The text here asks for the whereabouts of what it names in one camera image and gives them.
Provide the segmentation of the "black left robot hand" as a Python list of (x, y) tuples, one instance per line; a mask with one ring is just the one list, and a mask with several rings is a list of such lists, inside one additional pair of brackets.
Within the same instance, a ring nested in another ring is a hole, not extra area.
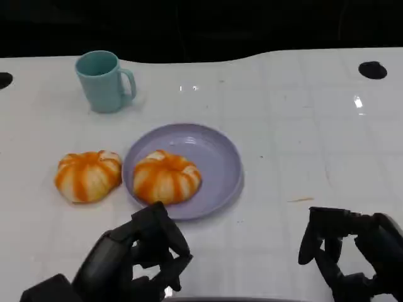
[(179, 276), (193, 256), (161, 202), (108, 230), (80, 266), (73, 288), (83, 301), (162, 301), (180, 291)]

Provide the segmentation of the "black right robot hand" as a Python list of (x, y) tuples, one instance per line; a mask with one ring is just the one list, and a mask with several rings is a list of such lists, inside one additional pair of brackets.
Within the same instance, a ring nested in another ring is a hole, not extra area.
[[(352, 235), (355, 245), (375, 270), (345, 275), (338, 266), (343, 238)], [(362, 215), (345, 209), (311, 207), (300, 245), (298, 263), (314, 260), (334, 301), (371, 301), (390, 294), (402, 301), (402, 229), (383, 213)]]

